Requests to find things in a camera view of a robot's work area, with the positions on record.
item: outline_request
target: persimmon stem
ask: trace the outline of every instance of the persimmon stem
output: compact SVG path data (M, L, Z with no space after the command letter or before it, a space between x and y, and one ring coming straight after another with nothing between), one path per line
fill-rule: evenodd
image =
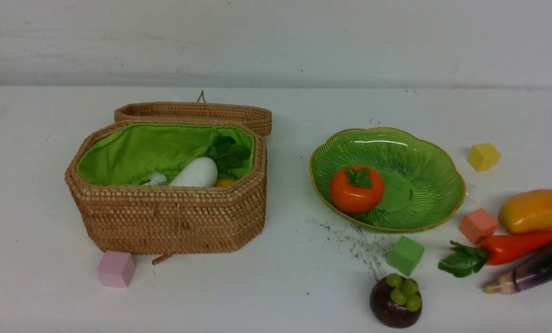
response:
M351 166L346 168L348 184L355 187L370 190L372 188L372 182L369 179L370 175L371 171L368 168L359 168L358 170L354 170Z

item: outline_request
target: green plate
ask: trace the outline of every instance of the green plate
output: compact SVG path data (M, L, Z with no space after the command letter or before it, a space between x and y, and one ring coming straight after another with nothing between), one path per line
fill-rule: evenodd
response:
M339 211L329 198L329 180L348 165L376 169L385 184L381 202L360 215ZM312 154L315 192L350 221L386 232L415 232L448 221L462 205L466 187L451 157L440 147L390 127L347 129Z

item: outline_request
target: red carrot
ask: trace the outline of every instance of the red carrot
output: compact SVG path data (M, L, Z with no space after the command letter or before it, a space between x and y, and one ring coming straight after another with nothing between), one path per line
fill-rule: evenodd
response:
M552 242L552 230L483 238L479 247L488 251L487 265L502 265L521 259Z
M451 240L454 253L441 260L438 268L464 278L477 273L485 264L502 265L520 259L552 242L552 230L506 234L483 238L479 248Z

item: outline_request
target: pink cube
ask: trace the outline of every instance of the pink cube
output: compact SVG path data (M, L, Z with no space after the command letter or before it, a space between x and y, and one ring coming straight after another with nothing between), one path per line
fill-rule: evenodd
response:
M498 230L498 225L498 221L490 213L480 208L463 217L459 230L471 244L477 244L483 237L492 236Z
M101 284L105 287L125 288L136 270L131 253L106 251L97 267Z

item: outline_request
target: toy block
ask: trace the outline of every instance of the toy block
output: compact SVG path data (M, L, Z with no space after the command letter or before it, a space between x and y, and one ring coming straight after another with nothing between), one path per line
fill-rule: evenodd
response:
M105 287L125 288L130 284L136 262L131 253L106 251L97 267L99 280Z
M483 237L492 236L498 230L498 225L498 220L480 208L463 217L459 230L471 244L477 244Z
M424 247L422 245L410 238L401 236L397 243L393 245L387 263L403 275L409 276L420 263L423 254Z
M491 143L480 143L471 148L467 162L478 173L488 171L491 167L498 164L500 152Z

